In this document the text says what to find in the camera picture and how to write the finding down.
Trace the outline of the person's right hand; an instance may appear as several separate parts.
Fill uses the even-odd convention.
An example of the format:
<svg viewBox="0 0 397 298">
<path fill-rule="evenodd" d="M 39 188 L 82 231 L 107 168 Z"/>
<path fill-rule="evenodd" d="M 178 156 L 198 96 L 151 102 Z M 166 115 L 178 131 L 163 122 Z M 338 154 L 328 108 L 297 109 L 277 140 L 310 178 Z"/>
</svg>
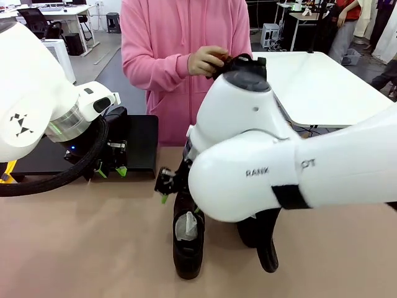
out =
<svg viewBox="0 0 397 298">
<path fill-rule="evenodd" d="M 224 62 L 221 58 L 227 57 L 228 51 L 218 46 L 203 46 L 195 53 L 191 53 L 187 67 L 191 76 L 211 77 L 216 68 L 221 68 Z"/>
</svg>

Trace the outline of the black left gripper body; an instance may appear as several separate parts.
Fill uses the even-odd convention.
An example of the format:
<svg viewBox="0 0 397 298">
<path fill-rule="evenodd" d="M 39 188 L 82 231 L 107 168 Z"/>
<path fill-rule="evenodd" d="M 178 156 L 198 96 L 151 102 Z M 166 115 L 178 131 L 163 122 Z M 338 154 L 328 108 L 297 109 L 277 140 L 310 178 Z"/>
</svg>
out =
<svg viewBox="0 0 397 298">
<path fill-rule="evenodd" d="M 127 141 L 108 141 L 96 161 L 96 168 L 121 168 L 127 165 Z"/>
</svg>

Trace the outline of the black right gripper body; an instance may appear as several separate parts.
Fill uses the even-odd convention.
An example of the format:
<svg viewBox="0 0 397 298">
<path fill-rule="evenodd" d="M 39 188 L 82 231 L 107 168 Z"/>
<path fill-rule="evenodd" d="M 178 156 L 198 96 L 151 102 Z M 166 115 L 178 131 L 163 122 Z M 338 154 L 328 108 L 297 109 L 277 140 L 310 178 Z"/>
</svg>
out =
<svg viewBox="0 0 397 298">
<path fill-rule="evenodd" d="M 154 190 L 163 196 L 188 190 L 188 171 L 179 169 L 175 172 L 162 167 L 159 170 Z"/>
</svg>

